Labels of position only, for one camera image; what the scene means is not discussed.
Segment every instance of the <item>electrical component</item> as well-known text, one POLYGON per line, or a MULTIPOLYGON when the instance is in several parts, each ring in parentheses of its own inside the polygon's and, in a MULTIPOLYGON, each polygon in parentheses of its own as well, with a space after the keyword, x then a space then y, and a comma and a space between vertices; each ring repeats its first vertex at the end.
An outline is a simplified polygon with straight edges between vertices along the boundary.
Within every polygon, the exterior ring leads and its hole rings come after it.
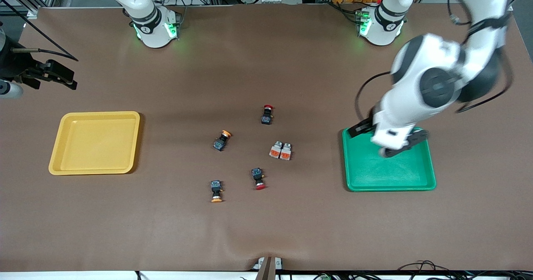
POLYGON ((263 175, 263 170, 256 167, 252 170, 252 178, 255 180, 255 190, 261 190, 265 189, 267 186, 265 183, 263 183, 263 178, 265 175, 263 175))
POLYGON ((272 109, 274 109, 274 107, 268 104, 263 107, 263 116, 261 117, 261 124, 263 125, 272 124, 272 118, 274 117, 272 115, 272 109))
POLYGON ((291 147, 290 143, 285 143, 283 149, 281 149, 279 158, 283 160, 291 160, 291 147))
POLYGON ((364 12, 364 11, 358 11, 356 12, 356 16, 360 19, 359 24, 359 34, 360 35, 367 35, 368 29, 372 25, 372 19, 370 18, 370 12, 364 12))
POLYGON ((220 180, 211 181, 211 192, 213 197, 211 198, 211 203, 220 203, 222 202, 222 182, 220 180))
POLYGON ((232 135, 228 131, 222 130, 222 134, 217 140, 215 140, 215 142, 213 143, 213 147, 219 151, 222 151, 231 136, 232 135))
POLYGON ((283 148, 283 143, 280 141, 276 141, 276 143, 270 148, 269 155, 274 158, 279 158, 282 148, 283 148))

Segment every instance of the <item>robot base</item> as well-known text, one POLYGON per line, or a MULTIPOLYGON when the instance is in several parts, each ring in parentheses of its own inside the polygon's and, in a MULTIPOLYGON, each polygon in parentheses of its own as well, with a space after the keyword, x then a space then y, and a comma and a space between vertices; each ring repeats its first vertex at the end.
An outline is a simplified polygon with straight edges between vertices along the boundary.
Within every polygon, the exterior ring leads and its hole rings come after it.
POLYGON ((161 48, 166 46, 173 39, 179 38, 181 30, 181 14, 172 10, 158 6, 161 11, 161 22, 154 28, 150 34, 143 33, 137 28, 137 37, 150 48, 161 48))
POLYGON ((394 39, 396 36, 400 35, 401 27, 403 26, 403 22, 400 23, 400 25, 396 26, 394 24, 394 29, 392 31, 385 31, 383 29, 383 26, 379 24, 376 20, 375 12, 377 8, 375 7, 366 7, 363 8, 363 12, 369 13, 369 19, 370 21, 367 22, 366 27, 360 27, 359 28, 359 35, 366 38, 370 43, 377 45, 377 46, 386 46, 394 39))

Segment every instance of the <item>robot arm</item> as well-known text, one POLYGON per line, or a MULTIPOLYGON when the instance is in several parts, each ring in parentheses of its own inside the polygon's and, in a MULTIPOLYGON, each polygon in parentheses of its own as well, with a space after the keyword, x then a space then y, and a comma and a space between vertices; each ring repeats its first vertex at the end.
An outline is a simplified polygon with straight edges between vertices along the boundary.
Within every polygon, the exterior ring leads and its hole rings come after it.
POLYGON ((163 6, 156 6, 152 0, 115 1, 124 7, 133 21, 137 37, 148 47, 164 47, 177 38, 180 14, 163 6))
MULTIPOLYGON (((406 43, 392 64, 392 90, 370 118, 352 128, 352 136, 375 130, 372 142, 383 147, 382 155, 390 157, 420 141, 419 134, 413 133, 417 122, 457 100, 470 102, 491 90, 498 76, 498 49, 504 45, 507 0, 463 1, 472 16, 466 43, 445 41, 433 34, 406 43)), ((383 0, 382 4, 391 3, 383 0)))

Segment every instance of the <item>brown table surface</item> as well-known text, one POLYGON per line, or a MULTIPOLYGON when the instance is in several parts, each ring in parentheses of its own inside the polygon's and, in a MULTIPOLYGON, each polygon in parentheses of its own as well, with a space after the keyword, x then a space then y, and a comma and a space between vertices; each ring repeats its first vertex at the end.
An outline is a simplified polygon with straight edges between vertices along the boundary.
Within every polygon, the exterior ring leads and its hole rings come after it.
MULTIPOLYGON (((429 192, 347 191, 340 131, 354 96, 388 71, 412 37, 461 41, 445 5, 414 5, 394 43, 372 46, 327 5, 190 8, 180 41, 151 50, 120 9, 42 9, 36 24, 69 50, 78 90, 42 83, 0 115, 0 269, 244 270, 264 255, 286 269, 533 269, 533 68, 516 24, 511 90, 430 131, 438 186, 429 192), (261 125, 263 105, 274 123, 261 125), (69 112, 144 117, 138 167, 126 175, 53 176, 48 162, 69 112), (222 153, 222 130, 234 134, 222 153), (268 156, 293 144, 290 162, 268 156), (268 188, 255 191, 252 168, 268 188), (211 204, 209 182, 225 184, 211 204)), ((25 28, 27 47, 53 48, 25 28)), ((53 58, 44 54, 40 60, 53 58)), ((391 86, 365 90, 366 111, 391 86)))

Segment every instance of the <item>green tray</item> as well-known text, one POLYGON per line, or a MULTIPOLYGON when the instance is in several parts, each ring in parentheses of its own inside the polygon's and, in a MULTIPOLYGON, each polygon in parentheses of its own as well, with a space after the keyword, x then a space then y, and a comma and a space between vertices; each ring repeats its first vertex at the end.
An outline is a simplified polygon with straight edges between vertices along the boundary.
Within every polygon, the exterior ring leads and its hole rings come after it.
POLYGON ((346 184, 351 191, 421 191, 436 187, 428 141, 391 158, 378 154, 372 133, 342 132, 346 184))

